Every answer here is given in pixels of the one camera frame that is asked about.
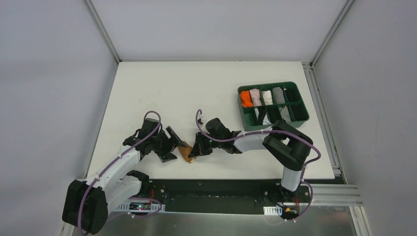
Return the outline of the brown underwear beige waistband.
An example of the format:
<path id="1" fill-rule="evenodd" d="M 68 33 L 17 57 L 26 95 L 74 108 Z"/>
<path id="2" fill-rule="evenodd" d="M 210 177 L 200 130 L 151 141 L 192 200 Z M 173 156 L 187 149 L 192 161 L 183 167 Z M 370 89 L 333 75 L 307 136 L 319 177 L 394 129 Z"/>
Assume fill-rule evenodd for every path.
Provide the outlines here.
<path id="1" fill-rule="evenodd" d="M 182 141 L 180 144 L 178 144 L 177 149 L 179 150 L 181 156 L 184 158 L 185 161 L 188 163 L 193 163 L 195 161 L 195 158 L 189 157 L 189 154 L 191 153 L 193 147 L 190 146 L 187 142 Z"/>

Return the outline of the green divided plastic tray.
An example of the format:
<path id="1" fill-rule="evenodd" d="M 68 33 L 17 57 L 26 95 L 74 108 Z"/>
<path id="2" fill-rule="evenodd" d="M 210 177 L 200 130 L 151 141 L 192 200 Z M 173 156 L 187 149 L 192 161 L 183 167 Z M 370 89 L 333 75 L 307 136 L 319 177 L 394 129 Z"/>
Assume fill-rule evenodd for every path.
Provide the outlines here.
<path id="1" fill-rule="evenodd" d="M 273 92 L 272 92 L 272 89 L 275 87 L 280 87 L 283 89 L 286 103 L 284 104 L 276 103 Z M 242 107 L 239 93 L 245 90 L 250 91 L 251 89 L 259 89 L 260 95 L 261 95 L 262 106 L 258 106 L 258 107 L 253 106 L 249 108 Z M 265 91 L 265 90 L 271 91 L 272 96 L 273 96 L 273 105 L 264 104 L 262 91 Z M 278 120 L 284 121 L 279 111 L 279 107 L 283 107 L 283 106 L 288 107 L 292 121 L 287 122 L 287 123 L 290 124 L 291 126 L 300 127 L 307 120 L 309 120 L 309 113 L 306 109 L 301 93 L 296 83 L 294 82 L 280 82 L 280 83 L 240 86 L 238 88 L 238 106 L 240 109 L 242 124 L 243 124 L 245 131 L 255 131 L 255 130 L 265 129 L 273 125 Z M 266 108 L 271 125 L 258 125 L 257 124 L 257 117 L 255 115 L 254 109 L 259 108 L 259 107 Z"/>

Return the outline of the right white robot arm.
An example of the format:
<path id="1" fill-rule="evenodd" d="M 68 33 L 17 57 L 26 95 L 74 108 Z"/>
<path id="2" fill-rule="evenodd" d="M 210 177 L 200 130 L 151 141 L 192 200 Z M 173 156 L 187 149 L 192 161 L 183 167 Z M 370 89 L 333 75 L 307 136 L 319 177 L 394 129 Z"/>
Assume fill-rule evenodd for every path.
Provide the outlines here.
<path id="1" fill-rule="evenodd" d="M 280 182 L 281 199 L 290 202 L 299 194 L 306 159 L 313 149 L 310 137 L 284 121 L 276 121 L 266 130 L 251 132 L 231 131 L 218 118 L 206 123 L 206 128 L 196 133 L 195 143 L 186 158 L 210 155 L 219 148 L 229 154 L 242 154 L 253 150 L 267 150 L 283 165 Z"/>

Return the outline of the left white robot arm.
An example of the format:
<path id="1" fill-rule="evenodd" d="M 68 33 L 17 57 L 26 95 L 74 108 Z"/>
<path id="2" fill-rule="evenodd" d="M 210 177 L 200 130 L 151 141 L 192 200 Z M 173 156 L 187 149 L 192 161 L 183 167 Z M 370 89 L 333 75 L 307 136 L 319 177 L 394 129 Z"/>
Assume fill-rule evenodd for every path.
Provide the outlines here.
<path id="1" fill-rule="evenodd" d="M 86 179 L 75 179 L 68 187 L 62 220 L 76 226 L 83 235 L 96 234 L 109 214 L 131 196 L 144 199 L 149 195 L 148 175 L 134 167 L 151 152 L 161 162 L 175 160 L 177 147 L 186 147 L 171 127 L 145 118 L 140 129 L 126 138 L 111 161 Z"/>

